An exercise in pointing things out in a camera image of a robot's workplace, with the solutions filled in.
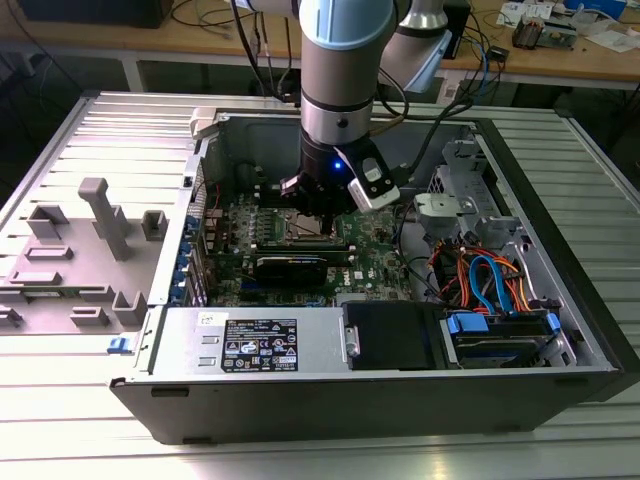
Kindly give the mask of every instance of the white paper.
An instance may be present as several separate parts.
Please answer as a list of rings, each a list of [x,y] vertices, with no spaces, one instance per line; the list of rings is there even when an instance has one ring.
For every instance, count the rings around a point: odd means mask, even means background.
[[[516,28],[522,15],[526,15],[527,17],[540,17],[543,20],[549,20],[551,18],[552,10],[553,3],[529,5],[524,3],[507,2],[502,4],[496,24]]]
[[[598,45],[601,45],[618,53],[624,53],[636,47],[634,38],[628,37],[624,33],[619,33],[613,30],[601,32],[586,38],[593,43],[597,43]]]
[[[228,312],[200,312],[198,314],[198,326],[224,327],[224,324],[228,318]]]

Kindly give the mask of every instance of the robotic arm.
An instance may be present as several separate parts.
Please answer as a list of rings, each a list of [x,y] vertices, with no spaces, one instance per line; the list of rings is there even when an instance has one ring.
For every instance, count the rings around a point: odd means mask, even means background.
[[[443,0],[231,0],[295,15],[302,28],[301,155],[281,193],[305,215],[333,219],[400,197],[370,138],[380,68],[404,90],[425,91],[451,39]]]

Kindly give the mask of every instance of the sticker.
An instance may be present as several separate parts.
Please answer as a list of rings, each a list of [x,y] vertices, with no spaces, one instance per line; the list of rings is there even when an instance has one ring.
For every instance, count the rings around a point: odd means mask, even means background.
[[[227,320],[222,370],[227,373],[297,371],[297,321]]]
[[[199,327],[223,327],[229,318],[228,312],[200,312],[198,314]]]

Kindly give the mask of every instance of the power supply label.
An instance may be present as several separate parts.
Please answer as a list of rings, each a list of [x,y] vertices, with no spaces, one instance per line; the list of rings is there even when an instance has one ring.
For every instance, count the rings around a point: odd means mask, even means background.
[[[227,373],[295,372],[298,353],[294,319],[226,322],[222,370]]]

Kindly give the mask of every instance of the motherboard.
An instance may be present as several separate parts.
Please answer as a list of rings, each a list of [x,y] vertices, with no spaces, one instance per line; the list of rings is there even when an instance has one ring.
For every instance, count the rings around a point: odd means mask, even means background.
[[[253,197],[206,218],[211,306],[339,306],[410,300],[393,245],[393,208],[343,215],[332,232],[297,210]]]

